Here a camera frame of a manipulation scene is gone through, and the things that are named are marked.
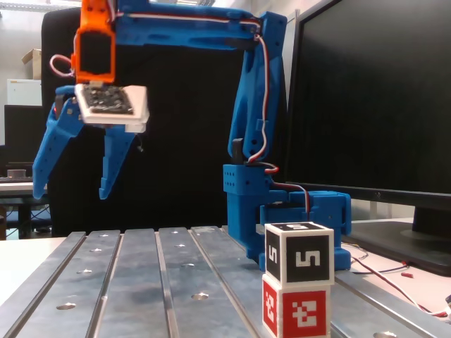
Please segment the orange blue gripper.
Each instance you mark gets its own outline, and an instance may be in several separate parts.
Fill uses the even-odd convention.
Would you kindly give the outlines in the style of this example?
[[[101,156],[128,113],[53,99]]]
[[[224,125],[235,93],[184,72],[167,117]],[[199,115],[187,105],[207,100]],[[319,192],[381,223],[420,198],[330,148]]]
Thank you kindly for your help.
[[[83,1],[80,8],[80,26],[73,39],[73,52],[67,57],[54,56],[55,61],[69,65],[59,77],[73,77],[78,84],[100,87],[112,85],[116,77],[116,10],[113,1]],[[77,99],[58,96],[49,112],[46,131],[32,167],[33,197],[41,198],[50,174],[68,142],[78,136],[83,127]],[[124,125],[105,129],[104,157],[99,198],[108,198],[121,171],[135,134],[126,132]]]

